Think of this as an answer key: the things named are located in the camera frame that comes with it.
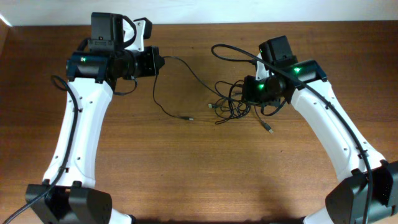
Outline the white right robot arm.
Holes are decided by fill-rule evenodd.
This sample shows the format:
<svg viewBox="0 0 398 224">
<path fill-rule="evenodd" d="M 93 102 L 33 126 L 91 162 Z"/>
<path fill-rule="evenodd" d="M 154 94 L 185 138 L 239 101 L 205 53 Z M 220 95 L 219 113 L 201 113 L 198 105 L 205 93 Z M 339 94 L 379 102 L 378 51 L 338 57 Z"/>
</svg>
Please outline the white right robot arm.
<svg viewBox="0 0 398 224">
<path fill-rule="evenodd" d="M 325 206 L 284 223 L 374 223 L 397 215 L 397 163 L 387 162 L 359 132 L 314 60 L 299 62 L 286 36 L 259 45 L 256 75 L 247 76 L 242 99 L 265 108 L 293 106 L 326 150 L 339 184 Z"/>
</svg>

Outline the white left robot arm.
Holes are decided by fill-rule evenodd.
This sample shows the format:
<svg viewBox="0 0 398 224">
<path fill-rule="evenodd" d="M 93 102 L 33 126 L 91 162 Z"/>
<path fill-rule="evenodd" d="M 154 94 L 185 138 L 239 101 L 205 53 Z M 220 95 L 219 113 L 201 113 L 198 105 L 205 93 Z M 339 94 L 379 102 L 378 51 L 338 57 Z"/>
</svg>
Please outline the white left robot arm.
<svg viewBox="0 0 398 224">
<path fill-rule="evenodd" d="M 164 60 L 145 46 L 152 23 L 121 14 L 94 12 L 91 35 L 67 60 L 67 105 L 58 143 L 41 184 L 30 184 L 28 206 L 44 223 L 134 223 L 95 189 L 96 151 L 116 82 L 156 76 Z"/>
</svg>

